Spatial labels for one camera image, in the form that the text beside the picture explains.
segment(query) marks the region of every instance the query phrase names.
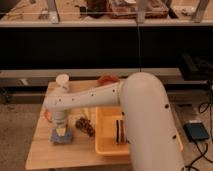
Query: sponge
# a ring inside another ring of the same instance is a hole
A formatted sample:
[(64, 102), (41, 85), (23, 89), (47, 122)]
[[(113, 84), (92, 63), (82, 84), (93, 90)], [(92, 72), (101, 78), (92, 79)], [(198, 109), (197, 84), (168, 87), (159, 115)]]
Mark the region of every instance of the sponge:
[(56, 144), (68, 144), (72, 142), (72, 132), (70, 129), (66, 129), (64, 136), (59, 136), (56, 129), (52, 130), (52, 135), (50, 139), (53, 143)]

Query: speckled floor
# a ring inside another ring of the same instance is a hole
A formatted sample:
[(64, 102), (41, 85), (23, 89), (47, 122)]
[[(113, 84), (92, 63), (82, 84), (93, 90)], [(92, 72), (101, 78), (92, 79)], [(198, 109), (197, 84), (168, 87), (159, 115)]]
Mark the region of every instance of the speckled floor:
[(0, 170), (25, 171), (40, 104), (0, 105)]

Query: wire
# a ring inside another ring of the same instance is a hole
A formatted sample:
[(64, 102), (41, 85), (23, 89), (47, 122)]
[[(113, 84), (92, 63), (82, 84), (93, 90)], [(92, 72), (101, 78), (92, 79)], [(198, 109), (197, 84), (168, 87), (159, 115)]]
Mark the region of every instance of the wire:
[(200, 171), (198, 168), (196, 168), (196, 167), (194, 167), (194, 166), (186, 166), (185, 168), (188, 168), (188, 169), (194, 169), (194, 170), (196, 170), (196, 171)]
[(212, 104), (213, 104), (213, 81), (208, 81), (209, 84), (209, 100), (208, 102), (203, 102), (198, 106), (199, 113), (204, 113), (209, 109), (209, 125), (210, 125), (210, 138), (213, 143), (213, 125), (212, 125)]
[(136, 24), (137, 24), (137, 36), (138, 36), (138, 61), (139, 61), (139, 67), (140, 67), (140, 72), (142, 70), (142, 55), (141, 55), (141, 31), (140, 31), (140, 27), (139, 27), (139, 23), (137, 21), (137, 19), (135, 20)]
[[(195, 145), (196, 145), (198, 151), (200, 152), (200, 154), (202, 154), (202, 151), (201, 151), (201, 149), (200, 149), (198, 143), (197, 143), (197, 142), (194, 142), (194, 143), (195, 143)], [(209, 159), (208, 157), (206, 157), (205, 155), (203, 156), (203, 158), (204, 158), (205, 160), (207, 160), (209, 163), (212, 163), (212, 164), (213, 164), (213, 161), (212, 161), (211, 159)]]
[(206, 149), (204, 150), (204, 152), (201, 151), (201, 154), (198, 157), (196, 157), (194, 160), (192, 160), (188, 166), (185, 166), (186, 168), (188, 168), (188, 171), (191, 171), (191, 169), (199, 171), (199, 169), (194, 167), (193, 164), (195, 164), (198, 160), (200, 160), (208, 152), (209, 146), (207, 143), (205, 145), (206, 145)]

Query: black cable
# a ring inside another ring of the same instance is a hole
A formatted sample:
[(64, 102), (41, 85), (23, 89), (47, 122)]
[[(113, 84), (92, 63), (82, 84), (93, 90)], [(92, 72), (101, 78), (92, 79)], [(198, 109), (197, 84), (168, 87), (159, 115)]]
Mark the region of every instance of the black cable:
[(213, 143), (213, 125), (212, 125), (212, 104), (213, 104), (213, 81), (210, 80), (208, 81), (208, 84), (209, 84), (209, 100), (208, 102), (203, 102), (201, 103), (199, 106), (198, 106), (198, 111), (199, 113), (204, 113), (206, 112), (208, 109), (209, 109), (209, 125), (210, 125), (210, 138), (211, 138), (211, 141)]
[(187, 168), (187, 169), (194, 169), (194, 170), (196, 170), (196, 171), (200, 171), (198, 168), (196, 168), (196, 167), (194, 167), (194, 166), (185, 166), (185, 168)]
[(141, 55), (141, 31), (140, 31), (140, 27), (139, 27), (139, 23), (137, 21), (137, 19), (135, 20), (136, 24), (137, 24), (137, 36), (138, 36), (138, 61), (139, 61), (139, 67), (140, 67), (140, 72), (142, 69), (142, 55)]
[[(198, 151), (200, 152), (200, 154), (202, 154), (203, 152), (201, 151), (201, 149), (200, 149), (198, 143), (197, 143), (197, 142), (194, 142), (194, 143), (195, 143), (195, 145), (196, 145)], [(208, 157), (206, 157), (205, 155), (203, 156), (203, 158), (204, 158), (205, 160), (207, 160), (209, 163), (212, 163), (212, 164), (213, 164), (213, 161), (210, 160), (210, 159), (209, 159)]]
[(195, 168), (193, 166), (193, 164), (195, 164), (195, 162), (197, 162), (198, 160), (200, 160), (207, 153), (209, 147), (208, 147), (207, 143), (205, 145), (206, 145), (206, 149), (204, 150), (204, 152), (201, 151), (201, 154), (198, 157), (196, 157), (194, 160), (192, 160), (192, 162), (188, 166), (185, 166), (186, 168), (188, 168), (188, 171), (191, 171), (191, 169), (199, 171), (199, 169)]

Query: yellow tray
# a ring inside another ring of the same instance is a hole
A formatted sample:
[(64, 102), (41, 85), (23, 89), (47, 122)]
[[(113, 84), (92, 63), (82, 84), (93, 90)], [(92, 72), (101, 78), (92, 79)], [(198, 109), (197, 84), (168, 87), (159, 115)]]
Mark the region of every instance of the yellow tray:
[(116, 144), (116, 120), (121, 120), (120, 107), (97, 107), (95, 150), (104, 156), (129, 155), (128, 144)]

